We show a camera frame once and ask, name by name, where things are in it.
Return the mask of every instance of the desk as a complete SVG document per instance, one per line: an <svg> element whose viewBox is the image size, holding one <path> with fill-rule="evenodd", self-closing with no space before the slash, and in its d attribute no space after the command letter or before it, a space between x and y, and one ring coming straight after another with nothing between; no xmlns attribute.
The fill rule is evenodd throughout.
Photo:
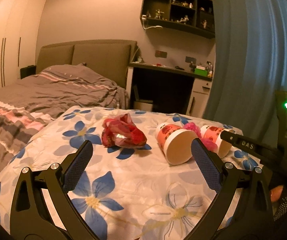
<svg viewBox="0 0 287 240"><path fill-rule="evenodd" d="M171 67L130 63L127 92L133 108L132 87L137 85L139 97L154 101L154 112L178 113L201 118L205 110L212 78Z"/></svg>

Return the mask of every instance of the orange paper cup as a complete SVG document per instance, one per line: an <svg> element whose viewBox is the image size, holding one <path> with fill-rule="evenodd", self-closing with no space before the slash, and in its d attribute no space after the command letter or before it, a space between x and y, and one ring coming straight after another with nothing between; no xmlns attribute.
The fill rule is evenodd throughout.
<svg viewBox="0 0 287 240"><path fill-rule="evenodd" d="M155 137L170 164L183 164L192 157L191 143L197 138L195 132L174 124L162 123L156 128Z"/></svg>
<svg viewBox="0 0 287 240"><path fill-rule="evenodd" d="M219 127L215 127L211 125L204 125L201 128L202 137L208 138L212 140L215 144L217 144L218 147L215 150L215 153L217 153L220 158L225 157L230 151L231 146L232 146L230 143L220 138L220 134L222 131L228 131L228 132L235 133L233 129L219 128Z"/></svg>

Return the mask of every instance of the floral tablecloth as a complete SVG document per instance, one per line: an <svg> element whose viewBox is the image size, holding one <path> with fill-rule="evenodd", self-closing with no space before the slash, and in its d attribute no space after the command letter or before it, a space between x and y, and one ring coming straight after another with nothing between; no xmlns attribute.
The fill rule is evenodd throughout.
<svg viewBox="0 0 287 240"><path fill-rule="evenodd" d="M145 133L147 144L137 150L104 148L101 145L103 120L124 113L131 114L133 122ZM93 157L68 196L100 239L183 239L216 193L209 189L194 160L178 166L166 162L154 137L156 126L163 122L232 128L179 114L74 106L34 135L0 173L0 224L10 231L12 198L22 168L29 166L37 171L47 169L54 162L61 163L87 139L93 143ZM236 148L231 149L224 161L247 170L259 163ZM43 193L55 224L64 228L48 191ZM238 198L236 191L221 227L232 216Z"/></svg>

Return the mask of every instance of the wall shelf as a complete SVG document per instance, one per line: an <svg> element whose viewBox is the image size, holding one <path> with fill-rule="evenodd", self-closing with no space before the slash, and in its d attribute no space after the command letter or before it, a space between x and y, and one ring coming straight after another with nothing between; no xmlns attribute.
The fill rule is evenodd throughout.
<svg viewBox="0 0 287 240"><path fill-rule="evenodd" d="M183 6L177 3L186 2L193 7ZM211 0L143 0L140 14L150 14L144 22L145 26L162 26L164 28L179 30L212 39L215 37L215 20ZM157 10L162 15L155 18ZM177 22L185 16L188 17L186 24Z"/></svg>

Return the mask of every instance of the curtain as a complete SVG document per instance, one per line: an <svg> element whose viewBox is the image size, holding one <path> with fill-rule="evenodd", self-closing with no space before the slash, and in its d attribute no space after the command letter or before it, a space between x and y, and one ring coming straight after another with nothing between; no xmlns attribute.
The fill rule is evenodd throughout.
<svg viewBox="0 0 287 240"><path fill-rule="evenodd" d="M275 146L287 90L287 0L213 0L216 68L203 118Z"/></svg>

